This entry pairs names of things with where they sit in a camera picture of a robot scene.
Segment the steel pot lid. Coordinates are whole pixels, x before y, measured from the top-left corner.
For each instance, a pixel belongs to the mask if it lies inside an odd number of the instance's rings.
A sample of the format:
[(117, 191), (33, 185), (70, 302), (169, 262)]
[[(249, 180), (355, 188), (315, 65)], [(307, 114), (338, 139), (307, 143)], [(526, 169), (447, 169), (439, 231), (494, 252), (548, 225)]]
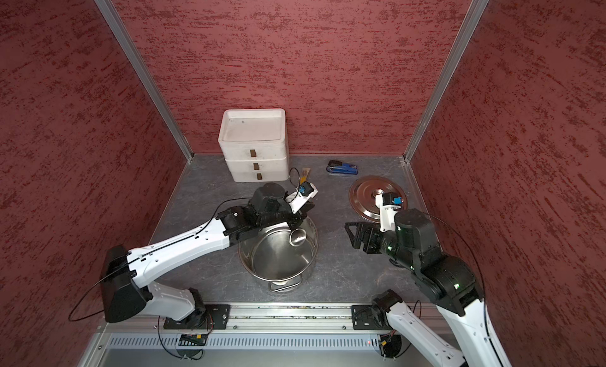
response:
[(350, 205), (362, 218), (379, 223), (380, 209), (376, 205), (376, 196), (383, 193), (396, 193), (396, 197), (402, 201), (399, 207), (408, 208), (404, 190), (390, 179), (377, 175), (361, 177), (352, 184), (349, 190)]

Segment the long steel ladle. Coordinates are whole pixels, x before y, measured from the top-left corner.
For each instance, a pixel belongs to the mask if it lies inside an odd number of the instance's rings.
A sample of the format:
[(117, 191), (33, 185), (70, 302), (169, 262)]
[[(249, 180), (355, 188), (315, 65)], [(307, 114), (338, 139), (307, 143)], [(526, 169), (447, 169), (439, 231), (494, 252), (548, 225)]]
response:
[(307, 242), (307, 231), (304, 228), (297, 228), (289, 235), (289, 244), (292, 247), (303, 246)]

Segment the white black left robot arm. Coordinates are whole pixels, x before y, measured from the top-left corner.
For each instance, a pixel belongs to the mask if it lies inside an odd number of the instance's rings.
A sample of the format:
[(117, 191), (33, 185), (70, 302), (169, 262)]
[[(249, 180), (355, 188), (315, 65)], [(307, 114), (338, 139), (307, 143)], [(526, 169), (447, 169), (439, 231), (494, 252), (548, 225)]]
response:
[(168, 272), (206, 254), (225, 250), (252, 239), (263, 230), (284, 225), (294, 231), (313, 208), (318, 190), (303, 182), (293, 193), (274, 182), (255, 190), (245, 205), (226, 200), (210, 220), (189, 231), (155, 244), (127, 250), (115, 246), (104, 259), (100, 289), (108, 323), (137, 315), (167, 317), (195, 326), (203, 321), (205, 307), (195, 289), (179, 290), (157, 283)]

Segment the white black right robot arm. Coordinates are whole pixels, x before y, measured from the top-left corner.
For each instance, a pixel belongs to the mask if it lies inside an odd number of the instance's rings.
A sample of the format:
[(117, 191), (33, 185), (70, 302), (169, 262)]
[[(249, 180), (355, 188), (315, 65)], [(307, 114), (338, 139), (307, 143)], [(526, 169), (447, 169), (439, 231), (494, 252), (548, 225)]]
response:
[(370, 222), (346, 223), (345, 229), (353, 248), (382, 253), (411, 272), (458, 345), (449, 345), (392, 290), (373, 299), (375, 322), (408, 340), (434, 366), (509, 366), (489, 319), (482, 278), (465, 261), (443, 252), (434, 220), (417, 209), (406, 209), (395, 213), (389, 230)]

